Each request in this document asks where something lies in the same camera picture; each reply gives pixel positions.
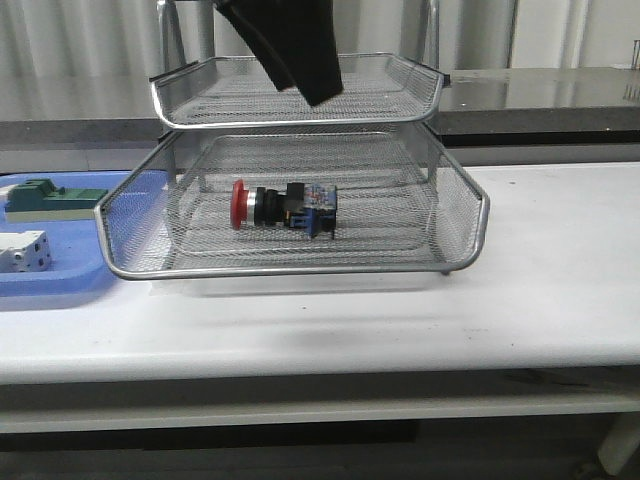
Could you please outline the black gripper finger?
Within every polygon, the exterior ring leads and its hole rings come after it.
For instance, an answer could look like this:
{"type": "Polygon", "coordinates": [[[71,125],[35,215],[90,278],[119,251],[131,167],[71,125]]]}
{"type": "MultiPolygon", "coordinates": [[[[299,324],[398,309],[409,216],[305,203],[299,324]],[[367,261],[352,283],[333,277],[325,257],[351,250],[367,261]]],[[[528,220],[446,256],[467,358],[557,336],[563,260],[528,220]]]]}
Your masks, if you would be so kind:
{"type": "Polygon", "coordinates": [[[264,36],[238,11],[237,1],[214,1],[214,8],[226,18],[259,61],[277,91],[295,86],[284,63],[264,36]]]}
{"type": "Polygon", "coordinates": [[[343,91],[331,1],[258,1],[254,14],[277,90],[295,86],[311,107],[343,91]]]}

